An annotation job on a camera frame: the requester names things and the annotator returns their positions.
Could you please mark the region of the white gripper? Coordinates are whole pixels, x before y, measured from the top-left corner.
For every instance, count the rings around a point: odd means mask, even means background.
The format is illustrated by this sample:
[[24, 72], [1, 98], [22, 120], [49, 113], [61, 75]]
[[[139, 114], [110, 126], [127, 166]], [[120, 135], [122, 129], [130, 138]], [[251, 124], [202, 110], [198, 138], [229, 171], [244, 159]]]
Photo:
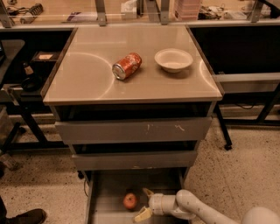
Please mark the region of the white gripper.
[[142, 207], [139, 213], [134, 217], [134, 222], [141, 222], [149, 219], [152, 214], [155, 215], [171, 215], [177, 208], [176, 198], [174, 195], [165, 195], [162, 193], [155, 193], [143, 188], [143, 193], [149, 198], [149, 207]]

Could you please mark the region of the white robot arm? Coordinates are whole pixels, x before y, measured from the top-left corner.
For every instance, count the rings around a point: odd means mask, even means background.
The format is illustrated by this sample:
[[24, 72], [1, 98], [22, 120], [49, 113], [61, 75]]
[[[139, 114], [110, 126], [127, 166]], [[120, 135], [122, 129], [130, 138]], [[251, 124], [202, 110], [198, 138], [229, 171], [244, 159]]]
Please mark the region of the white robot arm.
[[266, 207], [254, 206], [238, 223], [199, 200], [193, 193], [181, 189], [175, 195], [154, 193], [144, 188], [148, 197], [148, 207], [144, 206], [133, 218], [134, 222], [149, 219], [152, 215], [170, 215], [181, 220], [198, 216], [206, 224], [280, 224], [280, 216]]

